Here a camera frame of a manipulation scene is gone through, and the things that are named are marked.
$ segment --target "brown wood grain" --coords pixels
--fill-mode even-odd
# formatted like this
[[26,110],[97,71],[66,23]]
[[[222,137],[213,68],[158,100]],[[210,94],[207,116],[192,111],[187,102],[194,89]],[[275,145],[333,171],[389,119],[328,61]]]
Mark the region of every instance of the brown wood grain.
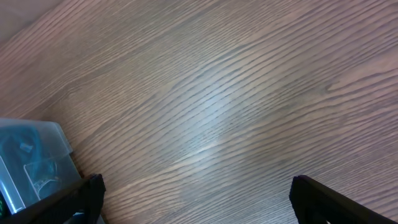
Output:
[[306,174],[398,220],[398,3],[65,0],[0,48],[110,223],[296,223]]

